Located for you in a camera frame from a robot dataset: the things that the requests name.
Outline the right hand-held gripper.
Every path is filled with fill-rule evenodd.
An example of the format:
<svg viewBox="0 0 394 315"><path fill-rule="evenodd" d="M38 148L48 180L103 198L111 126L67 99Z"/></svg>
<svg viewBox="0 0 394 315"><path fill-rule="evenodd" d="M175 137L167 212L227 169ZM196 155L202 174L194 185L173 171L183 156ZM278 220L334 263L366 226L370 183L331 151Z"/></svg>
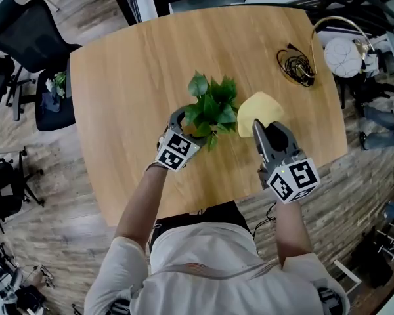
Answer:
<svg viewBox="0 0 394 315"><path fill-rule="evenodd" d="M262 157L257 171L262 189L270 188L287 204L308 196L320 184L313 160L305 155L286 126L278 121L264 126L255 119L252 131Z"/></svg>

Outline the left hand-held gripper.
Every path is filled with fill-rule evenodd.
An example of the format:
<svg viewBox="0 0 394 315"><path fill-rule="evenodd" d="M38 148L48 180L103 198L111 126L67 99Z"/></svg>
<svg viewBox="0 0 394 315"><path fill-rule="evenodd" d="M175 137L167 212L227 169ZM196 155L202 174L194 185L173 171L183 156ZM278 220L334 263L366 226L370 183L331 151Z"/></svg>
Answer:
<svg viewBox="0 0 394 315"><path fill-rule="evenodd" d="M173 112L169 127L158 141L155 161L172 171L181 170L206 144L206 137L194 137L183 133L181 122L185 118L185 107Z"/></svg>

